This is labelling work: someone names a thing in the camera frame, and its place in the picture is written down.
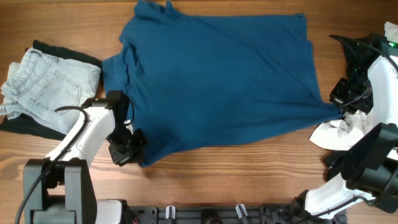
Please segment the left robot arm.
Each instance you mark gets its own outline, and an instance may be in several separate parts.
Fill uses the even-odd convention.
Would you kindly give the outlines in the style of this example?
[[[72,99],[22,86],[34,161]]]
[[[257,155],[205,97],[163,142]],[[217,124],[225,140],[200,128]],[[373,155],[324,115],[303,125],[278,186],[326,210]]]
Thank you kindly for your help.
[[[105,98],[89,98],[63,141],[43,159],[29,159],[23,170],[24,198],[15,222],[26,223],[139,223],[125,200],[98,200],[90,165],[104,141],[118,166],[143,161],[146,139],[126,123],[131,101],[121,90]]]

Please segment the blue t-shirt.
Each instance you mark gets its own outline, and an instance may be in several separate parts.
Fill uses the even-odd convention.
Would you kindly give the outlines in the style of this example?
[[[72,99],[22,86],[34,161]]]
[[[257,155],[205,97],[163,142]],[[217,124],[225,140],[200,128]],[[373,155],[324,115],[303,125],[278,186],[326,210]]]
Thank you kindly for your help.
[[[339,117],[320,95],[303,14],[189,16],[139,1],[106,91],[130,99],[142,165],[201,147],[247,144]]]

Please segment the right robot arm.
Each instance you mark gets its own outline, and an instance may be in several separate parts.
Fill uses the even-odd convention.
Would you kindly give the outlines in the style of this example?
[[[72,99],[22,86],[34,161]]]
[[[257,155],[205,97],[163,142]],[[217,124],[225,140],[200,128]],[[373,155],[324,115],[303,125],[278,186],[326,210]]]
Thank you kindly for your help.
[[[323,223],[359,202],[397,211],[397,44],[371,34],[359,39],[333,35],[348,63],[330,100],[348,112],[373,115],[371,129],[330,165],[327,182],[302,192],[281,209],[294,223]]]

